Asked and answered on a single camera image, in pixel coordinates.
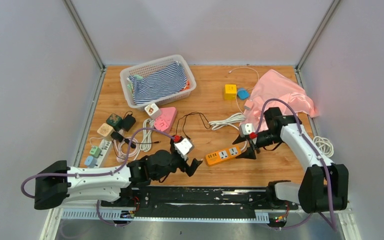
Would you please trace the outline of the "orange USB power strip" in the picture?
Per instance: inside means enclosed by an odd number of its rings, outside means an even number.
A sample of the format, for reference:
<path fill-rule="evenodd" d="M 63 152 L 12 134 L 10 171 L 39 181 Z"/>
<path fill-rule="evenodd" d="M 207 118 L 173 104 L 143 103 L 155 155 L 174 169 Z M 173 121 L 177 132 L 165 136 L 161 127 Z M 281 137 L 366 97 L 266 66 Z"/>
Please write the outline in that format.
<path fill-rule="evenodd" d="M 242 153 L 242 150 L 238 146 L 224 148 L 224 149 L 207 154 L 205 156 L 205 162 L 209 167 L 212 167 L 212 166 L 224 163 L 226 161 L 235 159 L 241 153 Z"/>

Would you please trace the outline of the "pink USB charger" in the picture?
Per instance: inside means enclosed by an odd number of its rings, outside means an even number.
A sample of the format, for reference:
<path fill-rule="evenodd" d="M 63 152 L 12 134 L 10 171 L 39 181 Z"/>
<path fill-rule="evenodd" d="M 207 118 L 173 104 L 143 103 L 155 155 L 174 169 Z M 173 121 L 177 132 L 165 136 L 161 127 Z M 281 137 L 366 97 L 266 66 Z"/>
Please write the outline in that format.
<path fill-rule="evenodd" d="M 243 105 L 245 111 L 251 111 L 254 107 L 254 102 L 252 100 L 247 99 Z"/>

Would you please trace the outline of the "pink triangular socket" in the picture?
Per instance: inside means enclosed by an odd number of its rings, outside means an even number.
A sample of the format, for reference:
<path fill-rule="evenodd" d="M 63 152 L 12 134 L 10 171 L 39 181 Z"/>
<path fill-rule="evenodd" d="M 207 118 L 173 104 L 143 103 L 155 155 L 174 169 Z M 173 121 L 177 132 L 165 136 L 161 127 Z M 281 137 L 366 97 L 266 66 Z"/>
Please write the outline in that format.
<path fill-rule="evenodd" d="M 177 115 L 175 107 L 160 108 L 161 115 L 155 119 L 154 128 L 158 131 L 169 134 Z"/>

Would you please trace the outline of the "yellow cube socket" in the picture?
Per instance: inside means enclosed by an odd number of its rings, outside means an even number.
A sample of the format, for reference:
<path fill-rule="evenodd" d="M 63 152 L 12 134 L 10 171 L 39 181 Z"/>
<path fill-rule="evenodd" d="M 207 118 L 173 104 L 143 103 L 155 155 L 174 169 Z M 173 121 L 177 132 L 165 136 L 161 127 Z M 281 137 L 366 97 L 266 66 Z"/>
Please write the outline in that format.
<path fill-rule="evenodd" d="M 237 85 L 225 84 L 223 89 L 223 98 L 226 101 L 234 101 L 237 97 Z"/>

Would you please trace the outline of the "white tiger cube socket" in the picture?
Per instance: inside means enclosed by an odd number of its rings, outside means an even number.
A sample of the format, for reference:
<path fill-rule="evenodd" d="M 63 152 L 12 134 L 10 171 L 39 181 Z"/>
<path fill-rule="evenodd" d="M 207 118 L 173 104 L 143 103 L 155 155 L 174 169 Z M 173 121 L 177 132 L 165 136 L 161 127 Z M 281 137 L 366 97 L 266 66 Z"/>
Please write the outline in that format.
<path fill-rule="evenodd" d="M 155 103 L 148 104 L 147 106 L 145 106 L 144 110 L 148 114 L 148 116 L 153 120 L 156 120 L 162 115 L 161 109 Z"/>

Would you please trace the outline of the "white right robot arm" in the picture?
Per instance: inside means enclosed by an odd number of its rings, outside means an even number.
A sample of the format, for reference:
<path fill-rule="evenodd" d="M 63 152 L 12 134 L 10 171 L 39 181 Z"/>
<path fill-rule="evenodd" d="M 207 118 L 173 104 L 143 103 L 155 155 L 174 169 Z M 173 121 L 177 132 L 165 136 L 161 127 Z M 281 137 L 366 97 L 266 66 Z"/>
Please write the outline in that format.
<path fill-rule="evenodd" d="M 347 167 L 334 163 L 320 151 L 296 115 L 284 115 L 279 107 L 270 107 L 263 117 L 267 130 L 256 131 L 248 123 L 241 125 L 234 144 L 247 142 L 248 147 L 238 158 L 255 160 L 261 149 L 286 144 L 305 171 L 300 184 L 289 180 L 269 182 L 266 204 L 278 209 L 285 202 L 295 203 L 308 214 L 345 210 L 349 186 Z"/>

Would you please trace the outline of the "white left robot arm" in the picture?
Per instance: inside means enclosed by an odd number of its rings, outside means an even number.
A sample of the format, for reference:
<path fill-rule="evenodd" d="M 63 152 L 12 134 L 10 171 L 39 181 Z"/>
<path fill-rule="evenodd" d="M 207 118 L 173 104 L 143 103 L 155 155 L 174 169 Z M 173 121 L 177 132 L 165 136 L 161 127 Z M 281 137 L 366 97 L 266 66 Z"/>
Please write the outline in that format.
<path fill-rule="evenodd" d="M 162 181 L 180 170 L 193 176 L 202 161 L 188 163 L 194 145 L 182 138 L 170 141 L 170 150 L 158 150 L 125 165 L 100 168 L 68 166 L 59 160 L 34 176 L 34 209 L 49 210 L 73 201 L 117 202 L 129 206 L 133 201 L 130 188 L 141 188 L 152 181 Z"/>

